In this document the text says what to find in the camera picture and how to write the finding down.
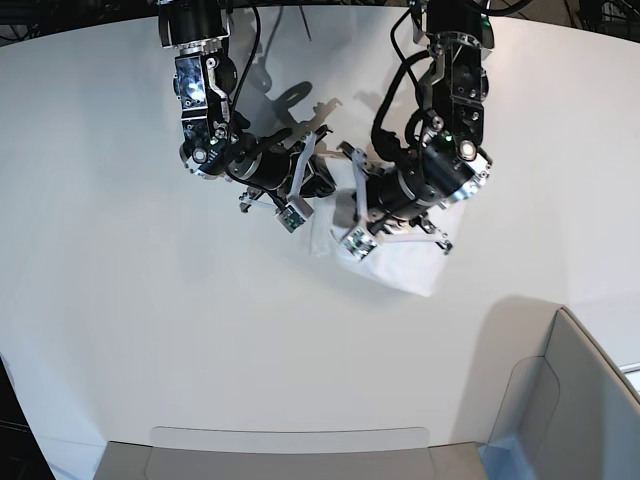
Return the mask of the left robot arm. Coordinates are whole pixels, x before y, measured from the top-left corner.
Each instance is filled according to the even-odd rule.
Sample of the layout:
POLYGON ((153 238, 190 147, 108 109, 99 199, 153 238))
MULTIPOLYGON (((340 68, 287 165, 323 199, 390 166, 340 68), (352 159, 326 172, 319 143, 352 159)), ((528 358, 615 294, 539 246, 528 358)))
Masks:
POLYGON ((376 230, 393 220, 415 225, 434 206, 473 197, 492 166, 482 147, 489 92, 482 60, 494 41, 486 9, 469 1, 412 1, 404 15, 415 41, 426 47, 400 58, 373 121, 374 151, 393 166, 366 183, 376 230), (413 84, 416 109, 398 136, 383 123, 405 78, 413 84))

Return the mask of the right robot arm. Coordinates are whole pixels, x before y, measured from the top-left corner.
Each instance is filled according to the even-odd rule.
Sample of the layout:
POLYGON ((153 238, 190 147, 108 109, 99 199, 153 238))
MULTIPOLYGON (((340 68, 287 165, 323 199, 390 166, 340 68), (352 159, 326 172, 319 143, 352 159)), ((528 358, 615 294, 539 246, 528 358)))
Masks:
POLYGON ((226 177, 243 185, 249 197, 268 197, 278 207, 293 196, 331 195, 335 182, 314 153, 327 126, 296 131, 279 120, 258 134, 238 109, 262 31, 255 31, 249 60, 239 71, 230 56, 231 2, 161 1, 158 9, 161 43, 178 53, 173 89, 181 107, 184 167, 205 179, 226 177))

